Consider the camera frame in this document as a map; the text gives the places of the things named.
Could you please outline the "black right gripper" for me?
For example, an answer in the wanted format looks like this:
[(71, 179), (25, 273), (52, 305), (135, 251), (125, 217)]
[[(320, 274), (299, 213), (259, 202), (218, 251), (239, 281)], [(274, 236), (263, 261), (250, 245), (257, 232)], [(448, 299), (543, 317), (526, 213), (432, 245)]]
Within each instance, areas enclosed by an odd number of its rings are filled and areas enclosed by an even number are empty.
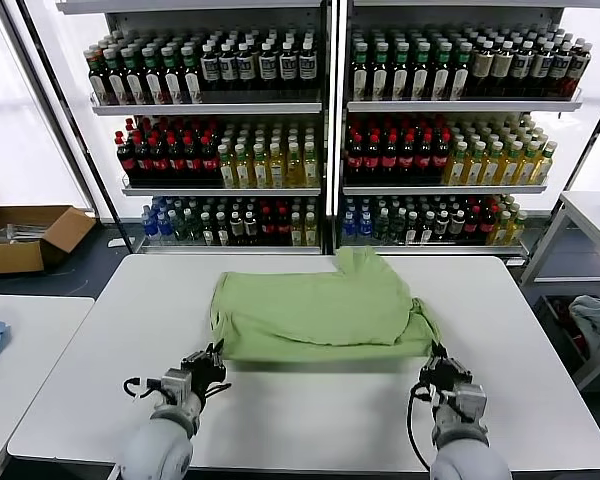
[(432, 400), (436, 392), (452, 391), (455, 384), (471, 384), (473, 376), (455, 358), (443, 356), (441, 343), (432, 341), (430, 356), (420, 369), (419, 382), (426, 389), (420, 399)]

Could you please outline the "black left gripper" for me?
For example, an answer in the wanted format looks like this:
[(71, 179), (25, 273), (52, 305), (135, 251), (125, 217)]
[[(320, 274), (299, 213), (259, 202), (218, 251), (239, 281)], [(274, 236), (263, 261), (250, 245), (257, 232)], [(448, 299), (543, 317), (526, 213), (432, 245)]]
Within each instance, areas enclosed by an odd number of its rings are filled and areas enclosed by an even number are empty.
[(191, 373), (191, 391), (196, 395), (214, 395), (228, 388), (223, 347), (224, 340), (221, 339), (182, 359), (184, 369)]

